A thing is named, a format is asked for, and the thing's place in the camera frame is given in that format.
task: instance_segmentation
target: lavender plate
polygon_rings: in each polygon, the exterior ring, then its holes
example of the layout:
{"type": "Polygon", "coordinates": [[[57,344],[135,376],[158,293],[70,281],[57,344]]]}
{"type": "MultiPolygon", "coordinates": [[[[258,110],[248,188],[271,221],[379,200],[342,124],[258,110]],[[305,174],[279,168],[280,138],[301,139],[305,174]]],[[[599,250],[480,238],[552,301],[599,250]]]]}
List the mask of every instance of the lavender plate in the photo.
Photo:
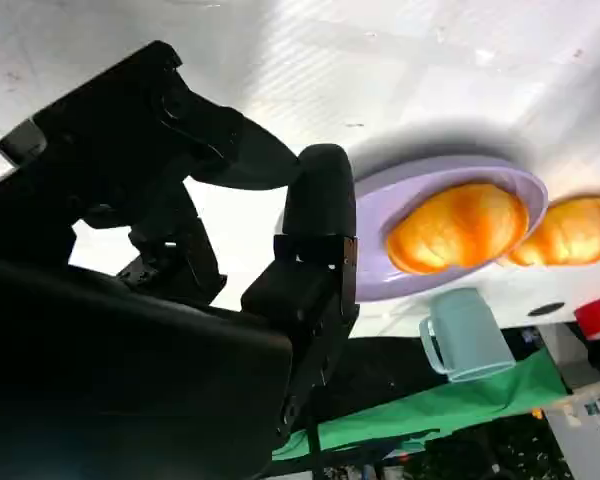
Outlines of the lavender plate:
{"type": "Polygon", "coordinates": [[[476,268],[451,267],[435,275],[410,275],[393,266],[385,240],[391,229],[432,195],[469,182],[494,184],[517,195],[529,210],[531,234],[547,210],[544,184],[529,172],[495,157],[447,155],[404,163],[356,183],[358,214],[357,300],[386,300],[439,287],[476,268]]]}

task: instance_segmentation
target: white table surface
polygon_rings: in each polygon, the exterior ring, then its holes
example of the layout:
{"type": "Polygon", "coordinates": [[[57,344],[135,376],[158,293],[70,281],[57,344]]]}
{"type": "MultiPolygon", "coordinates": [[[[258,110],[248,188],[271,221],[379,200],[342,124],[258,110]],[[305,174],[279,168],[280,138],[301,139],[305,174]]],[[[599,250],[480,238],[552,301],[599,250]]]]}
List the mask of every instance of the white table surface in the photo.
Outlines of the white table surface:
{"type": "MultiPolygon", "coordinates": [[[[295,151],[343,145],[361,178],[390,158],[503,150],[551,199],[600,192],[600,0],[0,0],[0,137],[153,39],[196,92],[295,151]]],[[[7,165],[0,158],[0,174],[7,165]]],[[[229,275],[216,304],[272,258],[283,189],[187,182],[229,275]]],[[[115,273],[124,229],[78,225],[73,262],[115,273]]],[[[364,304],[354,335],[415,335],[427,299],[478,287],[501,326],[572,319],[600,297],[600,264],[502,268],[413,297],[364,304]],[[555,314],[527,313],[554,301],[555,314]]]]}

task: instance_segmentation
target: light blue mug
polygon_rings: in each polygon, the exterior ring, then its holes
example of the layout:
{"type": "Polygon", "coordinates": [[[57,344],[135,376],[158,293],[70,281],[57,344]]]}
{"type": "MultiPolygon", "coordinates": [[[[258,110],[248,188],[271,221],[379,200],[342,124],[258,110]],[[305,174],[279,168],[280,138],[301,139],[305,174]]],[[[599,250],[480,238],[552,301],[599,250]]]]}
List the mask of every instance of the light blue mug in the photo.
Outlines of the light blue mug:
{"type": "Polygon", "coordinates": [[[516,364],[491,309],[475,288],[442,293],[433,298],[430,309],[431,316],[420,322],[422,346],[433,369],[450,381],[477,380],[516,364]]]}

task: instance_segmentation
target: green tablecloth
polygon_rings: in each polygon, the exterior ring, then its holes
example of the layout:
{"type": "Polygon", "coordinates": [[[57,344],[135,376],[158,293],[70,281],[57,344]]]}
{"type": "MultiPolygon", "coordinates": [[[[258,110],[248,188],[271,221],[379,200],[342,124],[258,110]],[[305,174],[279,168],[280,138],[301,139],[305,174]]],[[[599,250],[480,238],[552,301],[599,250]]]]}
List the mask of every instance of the green tablecloth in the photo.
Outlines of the green tablecloth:
{"type": "MultiPolygon", "coordinates": [[[[418,441],[445,437],[455,430],[541,407],[567,394],[546,349],[505,372],[464,383],[447,383],[384,405],[324,422],[318,426],[323,450],[369,439],[430,429],[418,441]]],[[[304,430],[273,453],[273,460],[307,455],[304,430]]]]}

